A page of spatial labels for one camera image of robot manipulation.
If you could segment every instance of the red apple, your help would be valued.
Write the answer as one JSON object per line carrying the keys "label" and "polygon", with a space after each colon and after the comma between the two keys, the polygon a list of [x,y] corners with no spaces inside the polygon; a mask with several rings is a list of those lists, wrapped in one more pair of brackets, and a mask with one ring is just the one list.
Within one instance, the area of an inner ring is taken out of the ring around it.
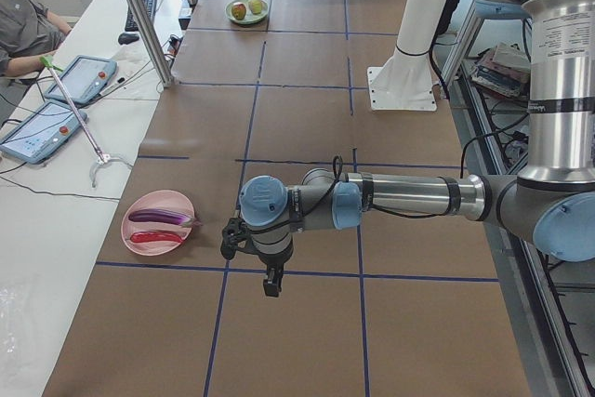
{"label": "red apple", "polygon": [[242,20],[243,18],[245,18],[245,13],[246,13],[245,5],[242,2],[235,2],[231,6],[231,15],[236,20]]}

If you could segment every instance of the apple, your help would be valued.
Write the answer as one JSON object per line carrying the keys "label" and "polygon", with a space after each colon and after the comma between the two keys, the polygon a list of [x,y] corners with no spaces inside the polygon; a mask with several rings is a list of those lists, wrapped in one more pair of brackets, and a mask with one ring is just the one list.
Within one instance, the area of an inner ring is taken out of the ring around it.
{"label": "apple", "polygon": [[242,20],[243,18],[245,18],[245,13],[246,13],[246,9],[245,9],[244,3],[242,3],[242,2],[235,2],[231,6],[231,15],[236,20]]}
{"label": "apple", "polygon": [[248,0],[248,7],[252,14],[260,14],[262,12],[262,0]]}

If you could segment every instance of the pink plate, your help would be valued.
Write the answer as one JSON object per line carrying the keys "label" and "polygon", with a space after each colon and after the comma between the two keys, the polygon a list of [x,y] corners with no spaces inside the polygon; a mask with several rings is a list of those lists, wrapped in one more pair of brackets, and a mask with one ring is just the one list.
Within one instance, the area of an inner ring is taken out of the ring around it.
{"label": "pink plate", "polygon": [[182,228],[178,225],[168,223],[132,222],[128,220],[128,215],[130,213],[147,208],[167,209],[169,211],[184,213],[188,216],[194,216],[194,206],[192,206],[192,202],[181,192],[160,190],[143,195],[128,208],[122,219],[122,240],[130,251],[142,256],[157,256],[163,255],[179,246],[179,243],[177,242],[168,241],[143,242],[137,244],[130,241],[130,236],[134,232],[149,232],[156,230],[176,232],[182,239],[186,240],[192,228]]}

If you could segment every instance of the purple eggplant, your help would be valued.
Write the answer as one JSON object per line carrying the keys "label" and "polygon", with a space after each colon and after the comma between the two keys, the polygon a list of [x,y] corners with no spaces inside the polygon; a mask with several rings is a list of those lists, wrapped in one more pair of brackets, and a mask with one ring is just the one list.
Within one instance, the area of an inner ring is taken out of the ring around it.
{"label": "purple eggplant", "polygon": [[134,211],[128,215],[128,220],[133,222],[159,222],[178,225],[182,228],[198,227],[201,221],[194,216],[188,216],[177,211],[161,208],[146,208]]}

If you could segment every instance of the tablet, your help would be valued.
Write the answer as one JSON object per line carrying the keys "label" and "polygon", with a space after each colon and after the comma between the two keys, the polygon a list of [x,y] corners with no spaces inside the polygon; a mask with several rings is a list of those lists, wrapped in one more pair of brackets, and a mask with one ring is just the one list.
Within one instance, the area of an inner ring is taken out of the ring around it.
{"label": "tablet", "polygon": [[[77,56],[59,76],[77,106],[87,105],[110,82],[115,74],[115,60]],[[53,83],[44,97],[65,101],[60,88]]]}
{"label": "tablet", "polygon": [[[79,113],[86,120],[86,113]],[[23,162],[41,163],[68,141],[80,126],[67,104],[51,99],[0,139],[0,151]]]}

